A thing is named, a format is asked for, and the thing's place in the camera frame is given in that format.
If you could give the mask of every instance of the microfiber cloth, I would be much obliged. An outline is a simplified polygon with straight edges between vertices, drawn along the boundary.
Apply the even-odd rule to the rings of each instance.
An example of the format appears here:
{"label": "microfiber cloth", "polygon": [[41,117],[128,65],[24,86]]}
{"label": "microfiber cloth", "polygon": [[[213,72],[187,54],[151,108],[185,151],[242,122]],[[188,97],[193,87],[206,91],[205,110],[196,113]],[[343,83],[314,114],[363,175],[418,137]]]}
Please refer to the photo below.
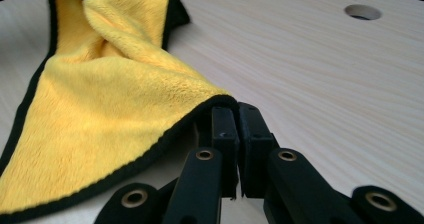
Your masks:
{"label": "microfiber cloth", "polygon": [[80,203],[162,156],[236,100],[168,53],[180,0],[49,0],[50,51],[0,159],[0,222]]}

